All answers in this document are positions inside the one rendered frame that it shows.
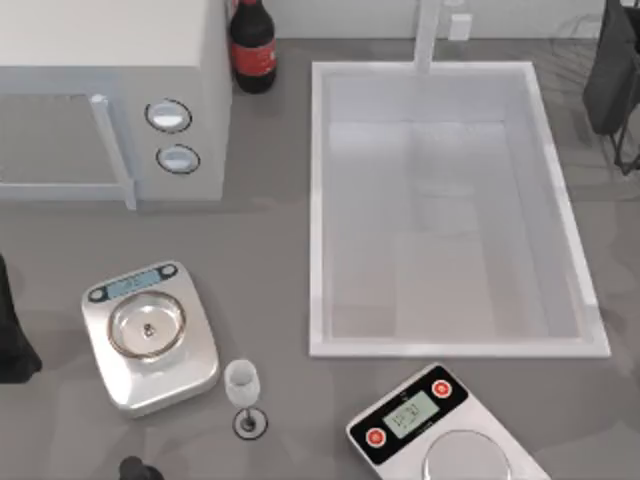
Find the white sink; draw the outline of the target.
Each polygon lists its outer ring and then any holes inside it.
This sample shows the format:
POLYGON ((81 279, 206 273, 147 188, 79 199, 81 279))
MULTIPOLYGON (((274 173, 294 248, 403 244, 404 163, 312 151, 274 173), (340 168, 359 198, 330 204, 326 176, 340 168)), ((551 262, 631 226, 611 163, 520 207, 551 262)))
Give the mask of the white sink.
POLYGON ((528 61, 312 66, 314 357, 611 353, 528 61))

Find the round microwave knob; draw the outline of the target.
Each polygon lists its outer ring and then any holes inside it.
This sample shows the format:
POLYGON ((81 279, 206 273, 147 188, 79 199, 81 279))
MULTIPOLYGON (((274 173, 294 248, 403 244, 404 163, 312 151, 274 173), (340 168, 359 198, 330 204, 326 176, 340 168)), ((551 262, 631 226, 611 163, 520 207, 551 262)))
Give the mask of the round microwave knob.
POLYGON ((152 128, 167 134, 187 130, 193 120, 192 113, 186 105, 169 98, 147 104, 144 116, 152 128))
POLYGON ((170 174, 190 175, 199 168, 201 159, 189 146, 175 144, 160 148, 156 152, 156 163, 170 174))

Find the clear wine glass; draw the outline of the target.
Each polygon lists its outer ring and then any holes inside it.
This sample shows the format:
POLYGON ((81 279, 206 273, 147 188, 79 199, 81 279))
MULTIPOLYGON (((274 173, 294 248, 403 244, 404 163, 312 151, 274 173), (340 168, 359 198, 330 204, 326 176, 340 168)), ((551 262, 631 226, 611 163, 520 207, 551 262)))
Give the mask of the clear wine glass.
POLYGON ((232 429, 245 441, 260 439, 269 427, 267 414, 257 406, 261 383, 255 365, 248 359, 235 359, 224 370, 225 393, 236 408, 232 429))

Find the silver scale with round pan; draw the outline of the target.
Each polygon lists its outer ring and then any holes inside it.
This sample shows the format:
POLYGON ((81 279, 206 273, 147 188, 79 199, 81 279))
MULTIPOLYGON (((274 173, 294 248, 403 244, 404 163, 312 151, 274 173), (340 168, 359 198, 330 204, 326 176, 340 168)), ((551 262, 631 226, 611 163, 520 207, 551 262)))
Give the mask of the silver scale with round pan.
POLYGON ((188 269, 166 260, 89 287, 81 312, 111 403, 139 418, 214 387, 221 361, 188 269))

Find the dark bottle with red label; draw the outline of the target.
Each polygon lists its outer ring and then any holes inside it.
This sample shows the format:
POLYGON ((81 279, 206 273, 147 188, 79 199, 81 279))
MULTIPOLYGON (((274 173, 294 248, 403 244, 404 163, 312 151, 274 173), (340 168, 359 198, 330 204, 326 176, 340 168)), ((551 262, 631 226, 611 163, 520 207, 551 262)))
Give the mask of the dark bottle with red label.
POLYGON ((275 24, 263 0, 237 0, 230 22, 231 62, 238 87, 263 94, 277 73, 275 24))

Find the black and silver kitchen scale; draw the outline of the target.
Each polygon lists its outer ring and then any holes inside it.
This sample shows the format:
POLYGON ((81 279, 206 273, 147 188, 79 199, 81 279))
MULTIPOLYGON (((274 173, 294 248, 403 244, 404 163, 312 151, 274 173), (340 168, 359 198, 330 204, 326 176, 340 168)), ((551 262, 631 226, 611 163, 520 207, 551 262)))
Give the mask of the black and silver kitchen scale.
POLYGON ((552 480, 440 363, 361 411, 345 433, 379 480, 552 480))

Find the tall white tap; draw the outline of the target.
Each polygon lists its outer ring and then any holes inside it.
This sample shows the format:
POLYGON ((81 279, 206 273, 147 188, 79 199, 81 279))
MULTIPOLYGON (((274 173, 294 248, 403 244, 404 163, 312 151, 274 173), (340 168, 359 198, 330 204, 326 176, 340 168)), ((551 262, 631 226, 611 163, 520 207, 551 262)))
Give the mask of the tall white tap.
POLYGON ((441 4, 442 0, 418 0, 413 64, 419 75, 427 75, 431 67, 441 4))

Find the black round-topped object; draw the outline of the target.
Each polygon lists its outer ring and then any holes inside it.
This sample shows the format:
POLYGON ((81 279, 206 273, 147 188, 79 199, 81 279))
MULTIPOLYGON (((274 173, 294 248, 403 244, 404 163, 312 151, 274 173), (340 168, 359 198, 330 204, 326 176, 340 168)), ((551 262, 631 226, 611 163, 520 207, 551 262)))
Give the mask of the black round-topped object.
POLYGON ((124 458, 119 465, 119 480, 165 480, 154 466, 146 464, 137 456, 124 458))

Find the pale microwave oven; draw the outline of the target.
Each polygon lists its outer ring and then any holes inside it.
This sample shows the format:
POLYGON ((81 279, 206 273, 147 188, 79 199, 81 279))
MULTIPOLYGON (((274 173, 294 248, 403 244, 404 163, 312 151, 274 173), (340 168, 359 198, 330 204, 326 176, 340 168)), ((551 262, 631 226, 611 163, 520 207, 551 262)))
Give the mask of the pale microwave oven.
POLYGON ((105 95, 137 207, 217 202, 232 107, 228 0, 0 0, 0 201, 120 201, 89 98, 105 95), (175 99, 192 113, 176 134, 145 107, 175 99), (189 146, 190 175, 156 163, 189 146))

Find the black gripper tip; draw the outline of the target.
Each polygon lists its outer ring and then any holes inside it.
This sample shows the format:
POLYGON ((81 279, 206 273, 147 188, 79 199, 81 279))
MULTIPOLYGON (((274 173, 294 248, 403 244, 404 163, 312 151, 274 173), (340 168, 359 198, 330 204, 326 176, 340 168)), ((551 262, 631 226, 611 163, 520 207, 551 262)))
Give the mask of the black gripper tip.
POLYGON ((0 254, 0 385, 25 384, 42 368, 18 319, 6 262, 0 254))

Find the black chair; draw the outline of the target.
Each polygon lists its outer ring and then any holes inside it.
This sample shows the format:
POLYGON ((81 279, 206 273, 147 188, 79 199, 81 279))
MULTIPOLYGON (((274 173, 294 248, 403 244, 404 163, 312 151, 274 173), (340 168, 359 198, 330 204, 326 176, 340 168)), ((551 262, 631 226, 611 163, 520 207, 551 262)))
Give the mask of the black chair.
POLYGON ((596 53, 582 94, 593 132, 607 137, 623 175, 640 171, 640 147, 623 159, 629 120, 640 107, 640 0, 606 0, 596 53))

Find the white wall socket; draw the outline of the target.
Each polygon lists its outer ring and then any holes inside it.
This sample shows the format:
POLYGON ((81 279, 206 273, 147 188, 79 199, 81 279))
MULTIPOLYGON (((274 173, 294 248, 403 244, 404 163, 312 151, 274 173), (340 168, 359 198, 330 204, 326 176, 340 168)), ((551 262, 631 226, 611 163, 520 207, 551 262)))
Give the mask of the white wall socket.
POLYGON ((468 13, 451 15, 448 39, 450 41, 467 41, 471 36, 473 16, 468 13))

